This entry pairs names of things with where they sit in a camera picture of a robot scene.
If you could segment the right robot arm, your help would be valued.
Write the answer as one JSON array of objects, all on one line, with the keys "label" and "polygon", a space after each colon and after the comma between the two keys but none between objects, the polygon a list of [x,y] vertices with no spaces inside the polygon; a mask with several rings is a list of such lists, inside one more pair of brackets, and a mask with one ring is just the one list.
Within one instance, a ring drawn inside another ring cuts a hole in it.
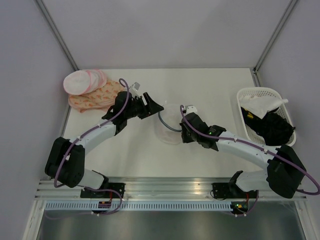
[{"label": "right robot arm", "polygon": [[305,167],[292,147],[253,143],[221,126],[208,126],[194,112],[183,111],[180,126],[183,143],[196,142],[205,149],[229,153],[260,167],[259,171],[237,171],[228,182],[231,196],[239,198],[250,191],[272,190],[291,199],[297,192]]}]

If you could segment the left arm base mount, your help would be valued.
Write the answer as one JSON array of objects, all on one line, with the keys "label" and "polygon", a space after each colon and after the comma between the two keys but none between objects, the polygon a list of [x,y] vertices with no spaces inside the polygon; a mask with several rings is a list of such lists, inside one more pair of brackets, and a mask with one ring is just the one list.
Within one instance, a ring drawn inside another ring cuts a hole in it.
[{"label": "left arm base mount", "polygon": [[82,199],[120,199],[124,197],[125,184],[123,182],[107,182],[99,189],[85,187],[80,192]]}]

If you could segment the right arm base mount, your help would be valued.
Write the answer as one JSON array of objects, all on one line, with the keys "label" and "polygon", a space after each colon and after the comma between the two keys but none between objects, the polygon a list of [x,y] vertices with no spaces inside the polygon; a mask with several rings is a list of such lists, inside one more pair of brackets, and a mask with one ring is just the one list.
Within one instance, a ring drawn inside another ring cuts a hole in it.
[{"label": "right arm base mount", "polygon": [[214,182],[211,184],[212,190],[210,194],[216,200],[235,199],[237,192],[233,183],[227,182]]}]

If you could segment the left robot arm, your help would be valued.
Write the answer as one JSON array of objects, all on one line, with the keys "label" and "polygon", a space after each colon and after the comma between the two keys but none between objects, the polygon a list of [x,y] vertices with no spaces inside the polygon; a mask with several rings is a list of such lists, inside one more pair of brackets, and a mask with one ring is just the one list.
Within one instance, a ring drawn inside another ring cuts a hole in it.
[{"label": "left robot arm", "polygon": [[119,134],[131,118],[145,119],[164,110],[148,93],[133,96],[121,91],[107,113],[94,127],[73,138],[58,137],[52,145],[44,172],[54,179],[56,187],[83,187],[91,189],[98,198],[109,193],[108,178],[85,168],[86,155],[104,142]]}]

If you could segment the white mesh laundry bag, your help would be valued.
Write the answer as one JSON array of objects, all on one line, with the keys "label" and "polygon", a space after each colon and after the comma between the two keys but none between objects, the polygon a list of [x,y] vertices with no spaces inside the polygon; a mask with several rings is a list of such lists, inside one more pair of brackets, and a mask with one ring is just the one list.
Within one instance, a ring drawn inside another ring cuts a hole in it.
[{"label": "white mesh laundry bag", "polygon": [[158,112],[154,120],[155,135],[163,143],[179,145],[182,143],[180,107],[175,103],[162,106],[164,110]]}]

